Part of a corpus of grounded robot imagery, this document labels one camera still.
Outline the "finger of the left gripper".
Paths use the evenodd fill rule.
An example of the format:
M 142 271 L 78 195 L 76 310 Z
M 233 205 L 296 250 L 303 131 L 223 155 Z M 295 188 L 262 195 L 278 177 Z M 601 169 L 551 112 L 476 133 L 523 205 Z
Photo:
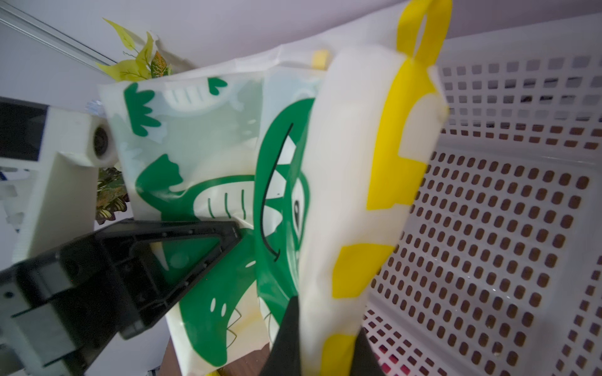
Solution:
M 117 329 L 152 328 L 241 241 L 234 221 L 124 220 L 94 235 L 108 265 Z

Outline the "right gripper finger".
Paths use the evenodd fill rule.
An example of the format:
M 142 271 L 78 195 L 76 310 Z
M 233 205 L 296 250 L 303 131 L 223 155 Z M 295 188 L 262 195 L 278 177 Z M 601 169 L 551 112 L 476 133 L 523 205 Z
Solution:
M 299 299 L 292 297 L 278 331 L 271 353 L 260 371 L 266 375 L 301 375 L 299 352 Z M 354 343 L 351 375 L 385 376 L 371 348 L 365 329 L 361 329 Z

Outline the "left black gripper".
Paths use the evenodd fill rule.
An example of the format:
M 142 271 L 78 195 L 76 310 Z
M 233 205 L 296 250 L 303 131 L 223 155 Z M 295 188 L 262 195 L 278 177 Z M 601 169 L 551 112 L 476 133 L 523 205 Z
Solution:
M 109 261 L 88 280 L 49 293 L 34 267 L 1 273 L 1 373 L 83 375 L 122 329 L 122 279 Z

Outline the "white plastic basket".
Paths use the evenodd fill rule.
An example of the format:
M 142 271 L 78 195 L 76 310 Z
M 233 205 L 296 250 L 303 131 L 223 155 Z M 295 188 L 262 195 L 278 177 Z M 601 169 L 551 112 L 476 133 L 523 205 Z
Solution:
M 601 16 L 451 39 L 448 123 L 364 317 L 388 375 L 601 373 Z

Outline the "dinosaur print raincoat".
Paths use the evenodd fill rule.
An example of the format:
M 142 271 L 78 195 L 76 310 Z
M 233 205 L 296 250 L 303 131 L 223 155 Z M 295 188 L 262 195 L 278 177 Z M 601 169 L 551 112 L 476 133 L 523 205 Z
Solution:
M 134 216 L 234 221 L 167 313 L 184 375 L 269 346 L 299 299 L 301 375 L 351 375 L 368 287 L 448 117 L 450 1 L 409 1 L 255 56 L 100 87 Z

